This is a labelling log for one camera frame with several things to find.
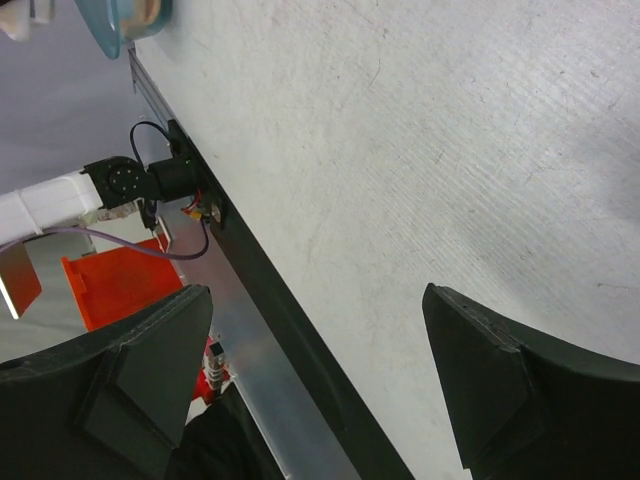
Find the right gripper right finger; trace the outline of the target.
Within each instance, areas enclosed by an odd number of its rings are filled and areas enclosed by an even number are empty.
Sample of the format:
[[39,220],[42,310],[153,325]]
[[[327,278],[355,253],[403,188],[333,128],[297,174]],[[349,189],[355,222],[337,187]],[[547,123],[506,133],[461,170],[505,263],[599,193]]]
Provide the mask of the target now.
[[463,467],[475,479],[636,479],[639,367],[443,286],[423,315]]

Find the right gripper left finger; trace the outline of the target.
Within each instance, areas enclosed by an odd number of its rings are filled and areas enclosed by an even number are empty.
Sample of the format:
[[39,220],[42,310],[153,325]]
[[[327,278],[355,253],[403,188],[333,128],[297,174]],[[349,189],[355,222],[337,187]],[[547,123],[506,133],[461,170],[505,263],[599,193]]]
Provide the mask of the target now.
[[1,365],[4,479],[161,479],[181,442],[212,320],[190,285]]

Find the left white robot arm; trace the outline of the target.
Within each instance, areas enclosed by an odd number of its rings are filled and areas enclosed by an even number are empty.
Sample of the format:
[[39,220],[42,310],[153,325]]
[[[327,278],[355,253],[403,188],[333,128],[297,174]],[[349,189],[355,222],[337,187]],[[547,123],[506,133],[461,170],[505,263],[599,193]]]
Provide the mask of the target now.
[[98,210],[138,200],[172,202],[201,187],[195,163],[185,155],[144,165],[114,156],[81,170],[1,196],[1,244],[42,235],[50,227]]

